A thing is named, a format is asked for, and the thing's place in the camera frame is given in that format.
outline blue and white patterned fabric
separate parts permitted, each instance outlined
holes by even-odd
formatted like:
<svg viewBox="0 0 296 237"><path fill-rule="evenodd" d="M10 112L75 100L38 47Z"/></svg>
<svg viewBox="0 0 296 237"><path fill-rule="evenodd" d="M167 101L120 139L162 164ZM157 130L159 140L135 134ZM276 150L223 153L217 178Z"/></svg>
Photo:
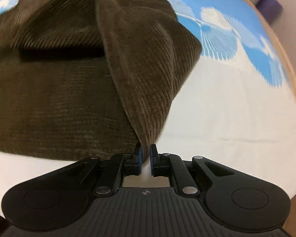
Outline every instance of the blue and white patterned fabric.
<svg viewBox="0 0 296 237"><path fill-rule="evenodd" d="M275 183L293 197L296 102L256 13L242 0L168 1L203 50L172 103L159 152L184 160L208 157ZM17 2L0 0L0 13ZM0 202L16 183L71 163L6 153L0 161L6 165L0 164ZM145 174L140 179L144 186L149 181Z"/></svg>

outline cloth fold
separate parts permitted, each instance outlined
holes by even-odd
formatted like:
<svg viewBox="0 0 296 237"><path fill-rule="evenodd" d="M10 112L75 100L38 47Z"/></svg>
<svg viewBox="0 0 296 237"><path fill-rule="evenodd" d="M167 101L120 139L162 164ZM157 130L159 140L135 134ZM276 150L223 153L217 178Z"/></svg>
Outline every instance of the cloth fold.
<svg viewBox="0 0 296 237"><path fill-rule="evenodd" d="M147 158L200 53L166 0L20 0L0 15L0 151L109 159L139 141Z"/></svg>

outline metal pin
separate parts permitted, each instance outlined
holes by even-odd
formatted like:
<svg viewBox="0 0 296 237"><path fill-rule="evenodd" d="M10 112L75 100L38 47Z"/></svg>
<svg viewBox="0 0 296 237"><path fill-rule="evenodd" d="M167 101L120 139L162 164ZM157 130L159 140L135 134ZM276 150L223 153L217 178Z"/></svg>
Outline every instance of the metal pin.
<svg viewBox="0 0 296 237"><path fill-rule="evenodd" d="M99 186L95 189L97 194L108 194L110 191L111 189L107 186Z"/></svg>
<svg viewBox="0 0 296 237"><path fill-rule="evenodd" d="M182 192L185 194L195 194L197 193L197 188L193 187L193 186L186 186L184 188L182 188Z"/></svg>

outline screw head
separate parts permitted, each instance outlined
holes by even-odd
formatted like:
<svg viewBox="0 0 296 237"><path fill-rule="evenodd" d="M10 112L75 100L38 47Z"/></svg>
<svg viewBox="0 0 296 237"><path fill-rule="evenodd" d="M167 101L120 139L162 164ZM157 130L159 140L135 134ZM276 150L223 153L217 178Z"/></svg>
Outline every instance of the screw head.
<svg viewBox="0 0 296 237"><path fill-rule="evenodd" d="M193 186L186 186L186 187L182 188L182 192L185 194L195 194L195 193L197 193L197 188L195 188Z"/></svg>
<svg viewBox="0 0 296 237"><path fill-rule="evenodd" d="M99 186L95 189L97 194L108 194L110 191L111 189L107 186Z"/></svg>
<svg viewBox="0 0 296 237"><path fill-rule="evenodd" d="M145 196L149 195L150 193L151 193L151 192L148 191L148 190L145 190L145 191L142 192L142 194L145 195Z"/></svg>

